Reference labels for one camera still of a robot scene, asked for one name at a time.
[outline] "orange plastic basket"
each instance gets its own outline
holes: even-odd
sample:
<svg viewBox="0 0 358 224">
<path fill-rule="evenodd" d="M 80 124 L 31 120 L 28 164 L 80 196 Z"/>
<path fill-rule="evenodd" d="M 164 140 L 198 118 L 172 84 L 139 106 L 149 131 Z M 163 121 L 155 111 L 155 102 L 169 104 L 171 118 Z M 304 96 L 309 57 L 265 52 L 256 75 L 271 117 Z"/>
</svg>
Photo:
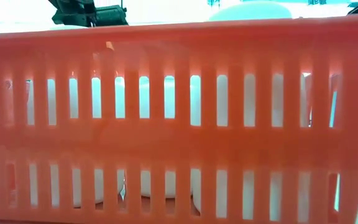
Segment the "orange plastic basket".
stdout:
<svg viewBox="0 0 358 224">
<path fill-rule="evenodd" d="M 277 71 L 284 79 L 282 127 L 272 127 L 272 75 Z M 311 126 L 301 128 L 305 72 L 311 73 L 306 82 L 313 115 Z M 244 127 L 248 73 L 255 77 L 252 127 Z M 216 80 L 222 74 L 228 86 L 227 126 L 217 125 Z M 167 75 L 175 79 L 174 119 L 164 115 Z M 201 77 L 200 126 L 190 125 L 192 75 Z M 124 119 L 115 114 L 118 76 L 125 80 Z M 147 119 L 139 117 L 141 76 L 149 78 Z M 101 80 L 101 118 L 93 118 L 94 77 Z M 71 78 L 78 81 L 78 118 L 70 118 Z M 56 89 L 57 123 L 51 125 L 49 79 Z M 6 80 L 12 91 L 3 85 Z M 26 80 L 34 84 L 34 124 L 27 123 Z M 334 92 L 335 122 L 330 125 Z M 30 202 L 31 164 L 37 168 L 36 206 Z M 57 207 L 51 199 L 51 164 L 58 166 Z M 73 167 L 81 170 L 81 208 L 73 207 Z M 95 168 L 104 175 L 102 209 L 95 207 Z M 201 171 L 200 214 L 191 210 L 192 168 Z M 118 169 L 125 170 L 124 201 L 112 187 Z M 141 200 L 142 170 L 150 171 L 150 210 Z M 175 203 L 165 200 L 166 170 L 176 173 Z M 226 218 L 215 214 L 217 170 L 227 171 Z M 250 220 L 242 215 L 245 170 L 254 173 Z M 269 215 L 272 172 L 282 173 L 279 221 Z M 0 34 L 0 220 L 298 223 L 300 172 L 311 175 L 307 223 L 356 222 L 358 16 Z"/>
</svg>

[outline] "orange plastic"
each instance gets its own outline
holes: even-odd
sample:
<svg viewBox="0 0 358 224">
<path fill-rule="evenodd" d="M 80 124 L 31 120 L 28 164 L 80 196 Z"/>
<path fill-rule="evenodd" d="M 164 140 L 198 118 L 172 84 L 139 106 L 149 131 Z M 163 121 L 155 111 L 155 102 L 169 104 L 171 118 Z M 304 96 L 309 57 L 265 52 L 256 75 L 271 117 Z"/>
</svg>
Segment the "orange plastic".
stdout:
<svg viewBox="0 0 358 224">
<path fill-rule="evenodd" d="M 284 75 L 284 119 L 273 128 L 272 74 Z M 330 85 L 330 74 L 339 72 Z M 312 126 L 300 127 L 300 74 L 311 72 Z M 244 75 L 256 79 L 254 127 L 244 127 Z M 139 76 L 148 74 L 150 119 L 139 118 Z M 216 77 L 228 77 L 228 126 L 216 125 Z M 114 78 L 125 78 L 126 118 L 115 118 Z M 164 118 L 163 79 L 175 76 L 175 119 Z M 190 75 L 201 76 L 201 126 L 190 126 Z M 78 79 L 78 119 L 68 80 Z M 92 117 L 91 78 L 101 79 L 102 118 Z M 56 83 L 57 125 L 48 125 L 47 79 Z M 35 125 L 27 124 L 26 80 L 34 82 Z M 4 85 L 13 83 L 13 123 Z M 335 123 L 329 127 L 333 90 Z M 38 172 L 30 204 L 29 163 Z M 60 205 L 51 206 L 50 164 L 58 164 Z M 82 207 L 72 205 L 71 168 L 81 169 Z M 103 209 L 94 168 L 104 170 Z M 202 211 L 191 213 L 190 168 L 201 169 Z M 126 170 L 126 210 L 116 193 Z M 150 212 L 140 170 L 151 173 Z M 216 171 L 227 170 L 227 218 L 215 216 Z M 167 215 L 164 172 L 176 172 Z M 254 216 L 242 219 L 242 178 L 254 171 Z M 356 222 L 358 211 L 358 16 L 207 22 L 0 35 L 0 220 L 63 223 L 276 223 L 269 219 L 270 173 L 283 173 L 281 223 L 296 223 L 299 171 L 311 172 L 308 223 Z M 333 211 L 335 176 L 339 211 Z"/>
</svg>

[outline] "basket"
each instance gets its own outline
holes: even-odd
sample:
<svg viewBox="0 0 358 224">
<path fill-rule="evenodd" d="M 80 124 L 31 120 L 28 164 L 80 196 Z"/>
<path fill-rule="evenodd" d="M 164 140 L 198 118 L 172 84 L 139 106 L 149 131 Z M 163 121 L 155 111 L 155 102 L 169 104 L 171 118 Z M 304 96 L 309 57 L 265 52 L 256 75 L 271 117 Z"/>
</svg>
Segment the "basket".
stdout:
<svg viewBox="0 0 358 224">
<path fill-rule="evenodd" d="M 272 126 L 275 72 L 283 73 L 282 127 Z M 307 85 L 312 116 L 311 126 L 301 127 L 304 73 L 311 74 Z M 253 126 L 244 126 L 246 74 L 255 78 Z M 201 79 L 198 126 L 190 122 L 193 75 Z M 217 125 L 218 75 L 227 77 L 227 125 L 223 126 Z M 165 117 L 167 76 L 175 79 L 174 118 Z M 124 118 L 116 117 L 119 77 L 125 86 Z M 149 80 L 146 118 L 139 112 L 139 78 L 143 77 Z M 101 116 L 93 111 L 94 78 L 101 85 Z M 78 82 L 75 118 L 70 111 L 71 79 Z M 12 92 L 2 85 L 7 80 Z M 34 91 L 34 123 L 28 119 L 26 80 L 31 80 Z M 50 80 L 55 111 L 48 100 Z M 55 113 L 55 120 L 50 113 Z M 80 170 L 80 208 L 73 206 L 74 168 Z M 95 207 L 95 169 L 103 170 L 102 209 Z M 193 169 L 201 172 L 199 214 L 191 210 Z M 125 172 L 124 200 L 115 189 L 119 170 Z M 151 179 L 147 206 L 140 194 L 143 170 L 150 172 Z M 216 217 L 220 170 L 227 172 L 224 218 Z M 254 175 L 251 219 L 244 218 L 240 197 L 246 170 Z M 165 200 L 166 171 L 176 174 L 174 203 Z M 269 214 L 273 172 L 282 174 L 278 221 Z M 298 223 L 303 172 L 310 174 L 305 223 L 356 222 L 358 16 L 0 34 L 0 220 Z M 51 181 L 52 173 L 58 174 L 58 182 Z M 338 211 L 334 209 L 337 176 Z M 35 195 L 31 186 L 37 190 Z M 54 187 L 59 191 L 57 206 L 51 193 Z"/>
</svg>

